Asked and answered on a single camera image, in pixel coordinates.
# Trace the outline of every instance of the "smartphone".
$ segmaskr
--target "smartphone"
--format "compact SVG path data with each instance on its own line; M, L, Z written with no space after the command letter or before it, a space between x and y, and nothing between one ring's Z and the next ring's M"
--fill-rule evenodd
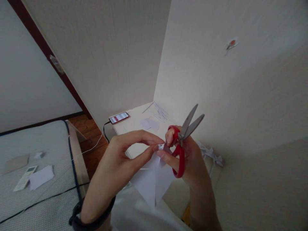
M110 117L109 120L112 124L116 124L118 122L121 122L122 120L128 119L129 115L127 112L123 112L121 114L115 115L113 117Z

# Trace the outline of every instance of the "gray mattress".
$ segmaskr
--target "gray mattress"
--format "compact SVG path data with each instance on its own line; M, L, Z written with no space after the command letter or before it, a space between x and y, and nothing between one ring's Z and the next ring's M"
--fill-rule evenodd
M64 121L0 137L0 221L38 201L76 186L68 137ZM46 155L42 159L34 159L38 151L45 151ZM27 166L3 174L8 160L27 153L30 154ZM28 185L22 191L13 192L26 169L34 165L38 165L36 171L53 165L54 178L36 190L30 191ZM2 223L0 230L71 230L68 220L79 198L79 191L73 189L48 199Z

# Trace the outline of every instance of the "red scissors handle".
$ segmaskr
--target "red scissors handle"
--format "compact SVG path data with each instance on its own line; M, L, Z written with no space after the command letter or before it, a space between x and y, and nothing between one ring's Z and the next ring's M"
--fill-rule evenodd
M174 126L174 125L171 125L168 127L168 130L170 128L173 128L174 129L174 134L173 134L173 140L178 140L179 139L179 135L178 133L180 132L180 130ZM177 147L175 148L173 154L173 156L178 156L180 155L180 165L179 165L179 171L176 172L174 169L173 170L173 174L176 178L181 178L184 174L184 169L185 169L185 152L184 152L184 149L181 147L181 144L178 144Z

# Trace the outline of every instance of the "fingernail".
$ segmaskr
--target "fingernail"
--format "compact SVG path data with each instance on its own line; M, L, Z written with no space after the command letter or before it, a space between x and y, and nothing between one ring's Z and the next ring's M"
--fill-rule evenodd
M156 152L157 150L158 150L158 145L155 145L155 146L153 147L153 151Z
M164 156L164 152L158 150L158 151L156 152L156 155L158 155L160 158L162 158L162 157Z

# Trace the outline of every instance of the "remote control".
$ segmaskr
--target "remote control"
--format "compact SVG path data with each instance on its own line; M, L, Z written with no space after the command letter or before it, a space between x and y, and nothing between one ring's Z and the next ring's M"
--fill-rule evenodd
M36 166L29 167L27 169L27 171L23 174L21 179L18 181L18 183L17 183L16 187L14 188L13 192L23 190L27 186L27 184L29 182L30 175L35 172L37 167L38 166L36 165Z

